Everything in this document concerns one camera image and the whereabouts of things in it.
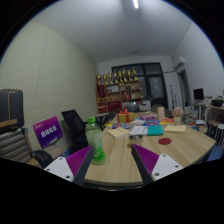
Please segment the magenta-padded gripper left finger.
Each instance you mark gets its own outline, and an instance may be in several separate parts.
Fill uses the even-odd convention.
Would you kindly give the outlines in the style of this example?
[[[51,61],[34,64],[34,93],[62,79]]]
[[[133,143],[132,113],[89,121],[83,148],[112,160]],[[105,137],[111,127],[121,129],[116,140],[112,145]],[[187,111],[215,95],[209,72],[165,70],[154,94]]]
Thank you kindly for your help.
[[[45,168],[45,171],[82,186],[93,155],[93,147],[88,146],[67,158],[58,157]]]

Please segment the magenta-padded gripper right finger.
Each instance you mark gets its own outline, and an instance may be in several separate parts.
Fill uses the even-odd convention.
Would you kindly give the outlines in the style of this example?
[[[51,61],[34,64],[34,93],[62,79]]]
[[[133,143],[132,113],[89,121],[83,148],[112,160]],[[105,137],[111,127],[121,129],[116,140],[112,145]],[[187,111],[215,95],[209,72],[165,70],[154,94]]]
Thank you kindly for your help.
[[[169,155],[158,155],[136,144],[132,145],[131,153],[145,185],[182,169]]]

